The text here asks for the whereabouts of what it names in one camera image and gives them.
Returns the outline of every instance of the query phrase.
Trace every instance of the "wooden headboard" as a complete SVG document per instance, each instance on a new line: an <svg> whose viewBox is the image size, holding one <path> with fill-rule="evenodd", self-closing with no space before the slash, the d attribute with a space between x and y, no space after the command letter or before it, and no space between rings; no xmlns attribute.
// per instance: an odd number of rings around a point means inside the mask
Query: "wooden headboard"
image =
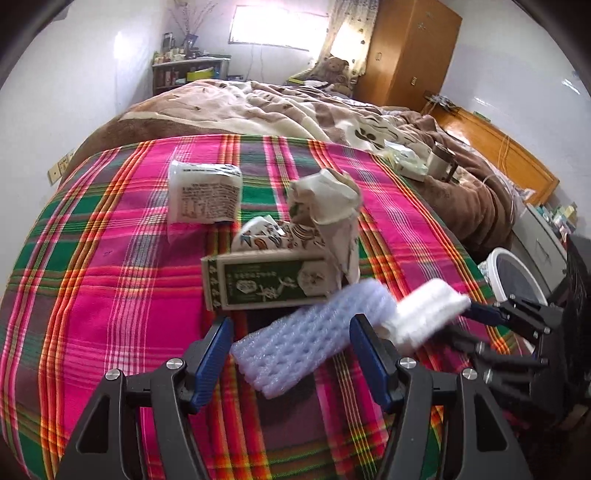
<svg viewBox="0 0 591 480"><path fill-rule="evenodd" d="M450 113L437 106L431 114L449 135L478 150L521 188L535 190L528 203L546 203L558 186L542 162L489 122L464 109Z"/></svg>

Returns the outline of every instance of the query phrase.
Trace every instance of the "white container lid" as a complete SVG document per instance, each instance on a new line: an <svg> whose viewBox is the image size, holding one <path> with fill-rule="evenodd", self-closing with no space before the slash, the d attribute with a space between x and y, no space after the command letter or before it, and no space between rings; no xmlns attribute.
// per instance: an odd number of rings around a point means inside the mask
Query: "white container lid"
<svg viewBox="0 0 591 480"><path fill-rule="evenodd" d="M548 305L544 292L534 276L514 254L504 248L495 248L486 259L489 282L497 301L505 301L509 295Z"/></svg>

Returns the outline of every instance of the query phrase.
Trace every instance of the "bubble wrap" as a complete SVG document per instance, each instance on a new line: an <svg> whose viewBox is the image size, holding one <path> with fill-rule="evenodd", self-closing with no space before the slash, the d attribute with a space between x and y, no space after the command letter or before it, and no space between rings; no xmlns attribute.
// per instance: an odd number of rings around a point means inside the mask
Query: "bubble wrap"
<svg viewBox="0 0 591 480"><path fill-rule="evenodd" d="M349 344L349 322L357 313L375 327L396 315L396 301L380 282L363 280L247 335L230 352L246 381L274 398Z"/></svg>

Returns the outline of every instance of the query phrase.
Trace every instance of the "yellow box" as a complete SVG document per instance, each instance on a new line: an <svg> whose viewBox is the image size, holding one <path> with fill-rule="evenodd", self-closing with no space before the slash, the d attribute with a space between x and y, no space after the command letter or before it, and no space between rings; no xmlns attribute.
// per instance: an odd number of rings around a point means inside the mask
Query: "yellow box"
<svg viewBox="0 0 591 480"><path fill-rule="evenodd" d="M213 78L213 67L205 70L198 70L196 72L187 72L187 81L194 82L195 80L203 80Z"/></svg>

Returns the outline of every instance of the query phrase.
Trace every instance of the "metal screw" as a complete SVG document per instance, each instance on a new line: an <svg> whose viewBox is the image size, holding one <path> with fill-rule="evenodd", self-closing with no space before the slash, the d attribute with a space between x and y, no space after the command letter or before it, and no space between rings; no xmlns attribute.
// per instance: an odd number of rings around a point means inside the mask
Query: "metal screw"
<svg viewBox="0 0 591 480"><path fill-rule="evenodd" d="M411 370L417 366L417 361L414 358L405 356L404 358L400 359L400 366L406 368L407 370Z"/></svg>
<svg viewBox="0 0 591 480"><path fill-rule="evenodd" d="M484 374L484 383L489 384L492 382L492 370L488 369Z"/></svg>
<svg viewBox="0 0 591 480"><path fill-rule="evenodd" d="M121 375L121 372L119 370L117 370L116 368L113 368L113 369L109 370L107 373L105 373L105 378L107 380L117 380L120 375Z"/></svg>
<svg viewBox="0 0 591 480"><path fill-rule="evenodd" d="M466 378L467 380L476 380L478 377L478 374L476 373L476 370L474 370L473 368L465 368L462 371L462 376L464 378Z"/></svg>
<svg viewBox="0 0 591 480"><path fill-rule="evenodd" d="M178 370L183 366L183 361L180 358L171 358L166 362L166 368L169 370Z"/></svg>

